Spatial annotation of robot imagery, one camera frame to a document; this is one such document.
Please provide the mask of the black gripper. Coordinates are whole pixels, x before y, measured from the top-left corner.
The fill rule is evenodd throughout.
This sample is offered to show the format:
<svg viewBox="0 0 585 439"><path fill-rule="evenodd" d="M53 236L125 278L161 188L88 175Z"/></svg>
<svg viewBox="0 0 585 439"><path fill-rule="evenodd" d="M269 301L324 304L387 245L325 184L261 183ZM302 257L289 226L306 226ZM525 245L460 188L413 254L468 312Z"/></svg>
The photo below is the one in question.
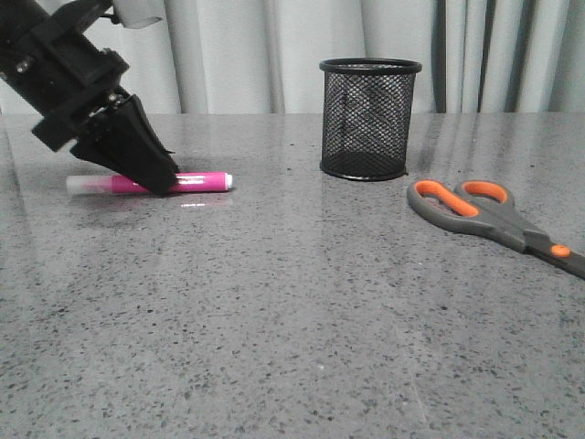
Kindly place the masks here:
<svg viewBox="0 0 585 439"><path fill-rule="evenodd" d="M84 36L111 7L72 1L49 14L36 1L3 1L1 78L43 116L33 134L51 150L79 137L70 149L75 157L163 196L179 168L138 96L120 85L129 65Z"/></svg>

